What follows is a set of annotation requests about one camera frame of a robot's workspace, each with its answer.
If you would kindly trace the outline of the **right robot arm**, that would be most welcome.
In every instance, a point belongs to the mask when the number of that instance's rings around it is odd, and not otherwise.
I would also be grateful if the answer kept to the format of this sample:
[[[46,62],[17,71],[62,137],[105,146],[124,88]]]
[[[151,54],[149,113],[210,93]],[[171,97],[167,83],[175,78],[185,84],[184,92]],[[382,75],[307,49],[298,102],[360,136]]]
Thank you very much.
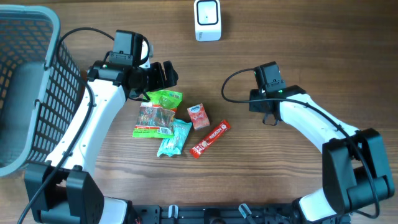
[[[322,154],[322,187],[298,200],[303,221],[358,212],[395,192],[382,136],[359,130],[319,107],[305,90],[286,86],[275,62],[255,67],[250,111],[274,115],[299,130]]]

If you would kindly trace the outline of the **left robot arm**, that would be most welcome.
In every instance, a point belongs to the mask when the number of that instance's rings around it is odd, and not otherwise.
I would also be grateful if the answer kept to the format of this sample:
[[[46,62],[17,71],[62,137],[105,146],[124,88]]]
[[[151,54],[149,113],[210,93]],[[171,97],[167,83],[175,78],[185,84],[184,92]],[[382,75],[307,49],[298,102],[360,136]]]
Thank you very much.
[[[141,34],[118,30],[113,50],[88,70],[83,99],[61,141],[43,164],[24,176],[37,223],[141,223],[130,200],[105,197],[93,179],[108,129],[127,100],[148,102],[149,93],[175,86],[169,61],[151,63],[153,48]]]

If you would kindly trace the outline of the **mint green pack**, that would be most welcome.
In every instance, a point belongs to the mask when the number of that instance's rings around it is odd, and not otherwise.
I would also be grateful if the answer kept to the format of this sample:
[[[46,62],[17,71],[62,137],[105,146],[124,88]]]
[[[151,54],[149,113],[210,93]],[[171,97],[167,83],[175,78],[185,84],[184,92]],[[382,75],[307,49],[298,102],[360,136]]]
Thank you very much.
[[[192,128],[192,123],[186,123],[180,119],[172,122],[172,131],[174,136],[170,139],[163,139],[157,157],[166,155],[169,157],[181,155],[185,141]]]

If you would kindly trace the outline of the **red tissue pack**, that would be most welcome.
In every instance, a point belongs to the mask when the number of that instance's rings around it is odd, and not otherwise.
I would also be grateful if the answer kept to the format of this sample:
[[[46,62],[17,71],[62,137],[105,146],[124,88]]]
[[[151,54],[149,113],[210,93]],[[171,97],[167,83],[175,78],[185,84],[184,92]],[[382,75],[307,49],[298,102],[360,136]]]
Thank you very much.
[[[210,125],[210,121],[202,104],[191,106],[187,111],[195,130],[205,128]]]

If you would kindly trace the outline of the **red Nescafe stick sachet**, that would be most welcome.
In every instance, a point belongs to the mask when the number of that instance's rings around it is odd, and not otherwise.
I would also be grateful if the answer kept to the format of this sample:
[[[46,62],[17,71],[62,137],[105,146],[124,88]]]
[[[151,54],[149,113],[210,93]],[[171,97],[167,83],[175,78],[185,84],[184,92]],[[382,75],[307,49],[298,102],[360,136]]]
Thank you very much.
[[[197,145],[190,149],[190,154],[198,159],[218,138],[220,138],[225,132],[231,129],[230,124],[227,120],[222,120],[222,122],[217,125],[217,127],[212,130],[204,139],[202,139]]]

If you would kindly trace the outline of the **green snack bag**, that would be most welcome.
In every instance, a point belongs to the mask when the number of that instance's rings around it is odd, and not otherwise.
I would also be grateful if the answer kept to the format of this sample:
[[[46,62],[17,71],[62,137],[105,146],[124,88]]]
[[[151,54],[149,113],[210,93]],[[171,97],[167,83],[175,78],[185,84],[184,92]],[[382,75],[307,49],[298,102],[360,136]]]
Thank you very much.
[[[149,92],[149,102],[142,102],[132,136],[134,138],[170,139],[172,123],[183,93],[172,90]]]

